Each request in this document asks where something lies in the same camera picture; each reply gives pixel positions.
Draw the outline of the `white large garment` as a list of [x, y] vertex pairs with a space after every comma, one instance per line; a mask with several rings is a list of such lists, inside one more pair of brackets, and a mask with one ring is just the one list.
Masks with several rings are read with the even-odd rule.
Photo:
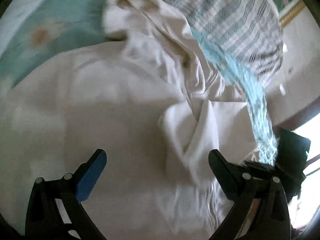
[[162, 0], [104, 0], [111, 42], [52, 57], [1, 104], [1, 214], [24, 231], [37, 177], [101, 148], [84, 207], [107, 239], [208, 239], [231, 208], [208, 164], [256, 148], [247, 104]]

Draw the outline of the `gold picture frame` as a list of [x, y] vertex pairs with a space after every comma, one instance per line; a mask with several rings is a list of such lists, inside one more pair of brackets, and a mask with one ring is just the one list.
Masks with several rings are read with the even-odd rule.
[[288, 26], [306, 7], [303, 0], [295, 2], [280, 18], [280, 26], [285, 28]]

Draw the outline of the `teal floral bed sheet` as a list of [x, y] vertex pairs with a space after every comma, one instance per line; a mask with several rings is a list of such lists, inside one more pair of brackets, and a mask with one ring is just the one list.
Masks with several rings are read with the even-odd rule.
[[19, 27], [1, 56], [1, 81], [15, 87], [55, 55], [107, 40], [106, 0], [45, 0]]

